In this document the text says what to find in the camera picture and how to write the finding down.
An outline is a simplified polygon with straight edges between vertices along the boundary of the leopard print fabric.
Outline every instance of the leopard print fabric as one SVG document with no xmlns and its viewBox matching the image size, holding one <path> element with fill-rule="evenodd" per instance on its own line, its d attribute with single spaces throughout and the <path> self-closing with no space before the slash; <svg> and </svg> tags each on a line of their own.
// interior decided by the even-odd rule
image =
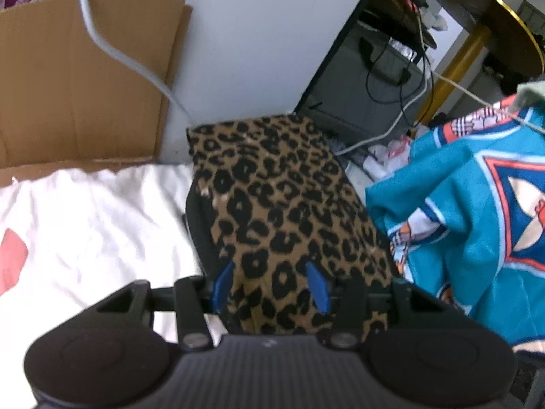
<svg viewBox="0 0 545 409">
<path fill-rule="evenodd" d="M 187 135 L 212 240 L 220 259 L 235 265 L 228 312 L 245 332 L 331 326 L 332 316 L 318 312 L 307 288 L 308 260 L 332 276 L 391 283 L 388 240 L 310 119 L 230 121 Z M 364 331 L 385 326 L 386 316 L 372 313 Z"/>
</svg>

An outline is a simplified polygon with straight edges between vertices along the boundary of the cardboard flap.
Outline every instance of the cardboard flap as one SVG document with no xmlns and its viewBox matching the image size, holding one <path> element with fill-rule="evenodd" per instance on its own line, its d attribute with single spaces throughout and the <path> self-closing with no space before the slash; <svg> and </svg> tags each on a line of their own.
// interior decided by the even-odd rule
<svg viewBox="0 0 545 409">
<path fill-rule="evenodd" d="M 90 0 L 97 30 L 164 79 L 184 0 Z M 161 93 L 85 31 L 78 0 L 0 12 L 0 166 L 154 155 Z"/>
</svg>

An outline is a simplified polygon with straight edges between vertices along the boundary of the black device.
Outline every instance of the black device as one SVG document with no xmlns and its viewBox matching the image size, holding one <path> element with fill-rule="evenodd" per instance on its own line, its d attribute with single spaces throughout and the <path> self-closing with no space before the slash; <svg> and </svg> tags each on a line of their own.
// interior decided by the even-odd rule
<svg viewBox="0 0 545 409">
<path fill-rule="evenodd" d="M 214 347 L 204 314 L 225 300 L 228 274 L 162 289 L 135 281 L 31 345 L 24 368 L 38 407 L 492 409 L 542 402 L 535 357 L 525 361 L 537 362 L 536 390 L 521 401 L 509 394 L 517 370 L 509 345 L 418 287 L 396 280 L 375 290 L 362 277 L 331 280 L 310 262 L 307 276 L 317 306 L 336 314 L 321 343 L 313 335 L 225 335 Z M 178 344 L 151 329 L 159 311 L 175 312 Z M 388 311 L 390 328 L 362 343 L 369 311 Z"/>
</svg>

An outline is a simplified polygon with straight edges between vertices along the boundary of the black handle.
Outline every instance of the black handle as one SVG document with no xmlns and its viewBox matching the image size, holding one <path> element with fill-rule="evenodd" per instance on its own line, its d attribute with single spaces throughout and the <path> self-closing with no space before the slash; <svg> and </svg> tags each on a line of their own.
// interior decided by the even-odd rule
<svg viewBox="0 0 545 409">
<path fill-rule="evenodd" d="M 388 83 L 391 86 L 400 87 L 403 84 L 408 83 L 408 81 L 410 80 L 411 74 L 406 68 L 401 71 L 401 76 L 397 80 L 385 74 L 380 69 L 377 69 L 375 67 L 376 61 L 371 60 L 371 54 L 373 53 L 374 47 L 365 38 L 360 39 L 359 49 L 361 59 L 363 60 L 363 63 L 365 64 L 367 70 L 380 80 L 384 81 L 384 83 Z"/>
</svg>

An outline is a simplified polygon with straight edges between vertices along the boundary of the metal screw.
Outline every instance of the metal screw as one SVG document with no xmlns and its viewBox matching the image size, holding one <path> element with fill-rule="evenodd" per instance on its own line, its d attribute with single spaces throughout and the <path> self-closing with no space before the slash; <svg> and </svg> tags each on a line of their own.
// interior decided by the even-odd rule
<svg viewBox="0 0 545 409">
<path fill-rule="evenodd" d="M 350 349 L 358 344 L 358 339 L 350 332 L 337 332 L 331 336 L 331 344 L 339 349 Z"/>
<path fill-rule="evenodd" d="M 182 343 L 191 349 L 200 349 L 208 346 L 208 337 L 200 332 L 193 332 L 185 335 Z"/>
</svg>

